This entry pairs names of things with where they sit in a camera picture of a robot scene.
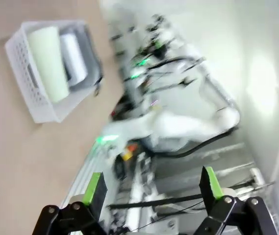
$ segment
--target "robotic arm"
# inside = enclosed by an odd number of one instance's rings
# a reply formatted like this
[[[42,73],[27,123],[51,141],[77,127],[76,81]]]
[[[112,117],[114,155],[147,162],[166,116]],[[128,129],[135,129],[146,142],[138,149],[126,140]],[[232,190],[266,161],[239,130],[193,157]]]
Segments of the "robotic arm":
[[[153,25],[147,28],[150,40],[139,49],[134,58],[142,58],[134,62],[130,75],[124,79],[126,93],[135,107],[133,115],[127,119],[109,123],[102,135],[117,136],[111,151],[112,156],[123,152],[130,140],[149,138],[151,146],[157,146],[163,139],[182,140],[203,143],[229,132],[237,126],[240,113],[234,100],[212,77],[206,60],[190,44],[177,36],[170,24],[162,17],[155,16]],[[158,63],[148,66],[148,59]],[[202,87],[210,88],[210,99],[217,108],[216,113],[208,120],[195,117],[175,115],[155,107],[148,90],[150,78],[162,73],[182,73],[196,68],[204,78]],[[192,81],[182,81],[179,84],[187,86]]]

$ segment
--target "table surface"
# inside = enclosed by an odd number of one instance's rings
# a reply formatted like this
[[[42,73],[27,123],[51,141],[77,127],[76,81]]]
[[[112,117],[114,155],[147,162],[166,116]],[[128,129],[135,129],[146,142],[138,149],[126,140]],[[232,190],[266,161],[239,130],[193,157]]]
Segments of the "table surface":
[[[17,86],[4,44],[23,21],[83,19],[103,63],[97,97],[62,123],[36,124]],[[43,206],[59,205],[123,93],[96,0],[0,0],[0,234],[31,234]]]

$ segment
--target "storage basket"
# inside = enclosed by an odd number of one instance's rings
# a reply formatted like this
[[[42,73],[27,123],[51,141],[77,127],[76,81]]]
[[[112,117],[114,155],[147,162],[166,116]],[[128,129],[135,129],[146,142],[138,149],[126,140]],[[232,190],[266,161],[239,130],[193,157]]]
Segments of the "storage basket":
[[[27,34],[42,27],[57,26],[59,30],[84,21],[24,22],[5,44],[6,53],[26,105],[36,123],[61,122],[84,98],[93,94],[96,86],[77,89],[58,103],[47,96],[32,57]]]

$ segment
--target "screw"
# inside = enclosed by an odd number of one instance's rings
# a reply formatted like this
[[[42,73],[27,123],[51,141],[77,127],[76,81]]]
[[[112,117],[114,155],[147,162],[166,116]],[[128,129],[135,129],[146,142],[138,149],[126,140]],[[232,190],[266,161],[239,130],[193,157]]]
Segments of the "screw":
[[[257,205],[257,204],[258,204],[258,200],[257,200],[257,199],[253,199],[253,200],[252,200],[252,204],[253,204],[253,205]]]
[[[224,201],[226,202],[226,203],[231,203],[232,202],[232,199],[231,198],[229,198],[229,197],[226,197],[225,199],[224,199]]]
[[[175,225],[175,222],[173,220],[170,220],[168,223],[168,227],[171,228]]]
[[[210,227],[205,227],[204,229],[206,232],[210,233],[211,232],[211,228]]]
[[[77,204],[77,203],[75,203],[75,204],[73,205],[73,208],[74,208],[74,210],[79,210],[80,205],[79,205],[79,204]]]
[[[49,208],[49,213],[53,213],[55,211],[55,209],[53,207]]]
[[[128,31],[129,31],[130,33],[132,33],[134,30],[135,30],[135,26],[132,26],[132,27],[129,27],[129,28],[128,28]]]

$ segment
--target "yellow object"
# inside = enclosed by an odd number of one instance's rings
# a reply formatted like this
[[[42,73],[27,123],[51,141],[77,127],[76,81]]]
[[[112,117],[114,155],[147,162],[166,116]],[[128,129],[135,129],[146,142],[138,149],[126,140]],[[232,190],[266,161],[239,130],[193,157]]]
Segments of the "yellow object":
[[[62,62],[58,28],[41,28],[27,37],[42,83],[51,102],[57,103],[69,95]]]
[[[159,111],[162,109],[162,106],[159,104],[155,104],[155,105],[151,106],[150,108],[151,108],[151,110]]]
[[[122,154],[122,158],[124,161],[129,160],[130,158],[132,158],[133,153],[130,152],[129,150],[126,149],[126,151]]]

